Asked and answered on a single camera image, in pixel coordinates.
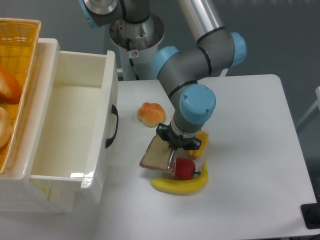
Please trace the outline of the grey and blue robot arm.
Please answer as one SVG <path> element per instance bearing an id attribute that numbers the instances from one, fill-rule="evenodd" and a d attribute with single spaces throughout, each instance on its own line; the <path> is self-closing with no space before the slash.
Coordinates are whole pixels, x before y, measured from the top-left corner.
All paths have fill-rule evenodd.
<path id="1" fill-rule="evenodd" d="M 213 91 L 199 80 L 241 63 L 247 55 L 243 37 L 226 30 L 211 0 L 179 1 L 196 41 L 187 52 L 159 48 L 164 24 L 147 0 L 81 0 L 79 5 L 91 27 L 109 27 L 124 80 L 159 80 L 175 110 L 168 125 L 157 125 L 160 138 L 173 149 L 198 150 L 196 135 L 216 105 Z"/>

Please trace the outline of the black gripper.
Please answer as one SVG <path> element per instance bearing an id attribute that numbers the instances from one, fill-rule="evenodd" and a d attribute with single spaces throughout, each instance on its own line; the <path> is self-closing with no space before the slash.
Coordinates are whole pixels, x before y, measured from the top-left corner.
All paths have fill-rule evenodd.
<path id="1" fill-rule="evenodd" d="M 185 138 L 183 135 L 176 135 L 170 125 L 159 123 L 156 128 L 157 135 L 169 143 L 170 148 L 175 150 L 183 148 L 186 151 L 199 150 L 202 141 L 198 138 Z"/>

